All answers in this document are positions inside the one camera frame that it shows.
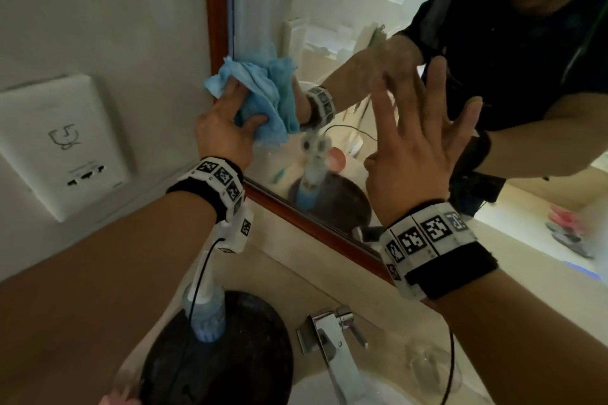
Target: black cable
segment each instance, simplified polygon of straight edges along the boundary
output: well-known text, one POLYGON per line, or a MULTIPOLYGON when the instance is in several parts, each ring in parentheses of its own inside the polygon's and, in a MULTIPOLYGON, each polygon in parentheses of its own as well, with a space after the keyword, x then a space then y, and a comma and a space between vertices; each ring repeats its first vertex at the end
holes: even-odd
POLYGON ((455 359, 456 353, 454 352, 454 333, 452 332, 451 329, 450 329, 450 351, 451 351, 450 374, 447 377, 446 392, 445 392, 445 394, 443 394, 443 399, 441 401, 441 405, 446 405, 447 399, 450 397, 450 391, 452 391, 452 381, 454 378, 454 367, 455 367, 455 363, 456 363, 456 359, 455 359))
MULTIPOLYGON (((198 294, 198 289, 201 286, 202 275, 205 273, 205 268, 207 267, 207 263, 209 262, 209 258, 211 257, 211 252, 213 251, 213 248, 215 248, 215 246, 218 244, 218 242, 222 242, 224 240, 225 239, 223 239, 223 238, 219 238, 218 240, 213 242, 213 245, 211 246, 211 248, 209 248, 209 253, 207 253, 205 262, 202 264, 201 275, 198 276, 198 282, 196 282, 196 288, 194 289, 194 296, 192 298, 192 306, 190 306, 190 314, 188 315, 188 328, 190 329, 190 331, 192 331, 192 315, 194 313, 194 303, 196 302, 196 295, 198 294)), ((169 389, 167 390, 167 395, 166 395, 163 403, 168 403, 168 400, 171 397, 173 387, 175 386, 175 381, 177 381, 179 372, 182 369, 182 363, 184 362, 184 357, 186 356, 186 350, 188 349, 189 342, 190 342, 190 336, 186 337, 186 341, 184 341, 184 347, 182 348, 182 353, 179 356, 178 368, 175 370, 175 373, 173 373, 173 378, 171 379, 171 383, 170 383, 169 389)))
POLYGON ((371 139, 373 139, 374 141, 378 141, 376 138, 374 138, 372 135, 370 135, 369 133, 364 132, 363 130, 358 129, 357 127, 354 127, 353 125, 344 125, 344 124, 336 124, 336 125, 331 125, 330 127, 327 127, 325 129, 325 131, 323 132, 323 136, 325 136, 325 133, 329 132, 332 128, 334 127, 348 127, 348 128, 352 128, 354 130, 357 130, 360 133, 366 134, 367 136, 369 136, 371 139))

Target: white box device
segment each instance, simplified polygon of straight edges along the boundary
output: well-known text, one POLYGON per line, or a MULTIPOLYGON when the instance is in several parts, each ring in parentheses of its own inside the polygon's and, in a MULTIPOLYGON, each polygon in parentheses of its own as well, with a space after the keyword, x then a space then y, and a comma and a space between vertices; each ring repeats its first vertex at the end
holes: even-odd
POLYGON ((0 153, 58 221, 130 178, 95 83, 85 75, 0 93, 0 153))

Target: sink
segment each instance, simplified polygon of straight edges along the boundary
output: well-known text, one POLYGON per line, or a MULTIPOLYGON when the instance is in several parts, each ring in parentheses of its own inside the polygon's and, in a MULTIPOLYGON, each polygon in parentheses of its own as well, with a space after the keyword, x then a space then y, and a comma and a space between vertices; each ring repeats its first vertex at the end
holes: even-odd
MULTIPOLYGON (((357 405, 415 405, 393 386, 365 373, 362 373, 361 376, 367 387, 367 396, 358 401, 357 405)), ((288 405, 310 405, 311 403, 340 405, 327 371, 302 379, 291 390, 288 405)))

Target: faucet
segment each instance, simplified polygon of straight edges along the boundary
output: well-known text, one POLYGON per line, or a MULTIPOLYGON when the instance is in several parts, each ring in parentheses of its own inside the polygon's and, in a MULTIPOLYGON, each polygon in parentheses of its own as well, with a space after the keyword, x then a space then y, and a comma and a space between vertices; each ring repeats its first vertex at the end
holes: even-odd
POLYGON ((340 405, 353 404, 366 392, 361 373, 342 334, 347 328, 353 332, 359 344, 367 349, 368 343, 355 324, 353 311, 348 306, 340 306, 336 311, 324 309, 308 315, 296 330, 304 355, 321 349, 340 405))

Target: cleaning cloth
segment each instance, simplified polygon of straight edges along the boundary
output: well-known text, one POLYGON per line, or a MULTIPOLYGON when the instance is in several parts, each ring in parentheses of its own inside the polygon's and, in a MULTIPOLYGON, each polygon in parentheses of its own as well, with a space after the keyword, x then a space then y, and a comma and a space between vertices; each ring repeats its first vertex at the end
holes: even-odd
POLYGON ((267 116, 268 122, 256 130, 254 140, 278 146, 287 142, 288 134, 300 131, 291 87, 294 70, 291 58, 277 58, 273 47, 263 60, 259 56, 245 62, 234 61, 229 56, 224 58, 219 73, 207 79, 205 86, 213 96, 221 98, 230 76, 245 85, 249 94, 235 117, 235 124, 242 127, 251 116, 267 116))

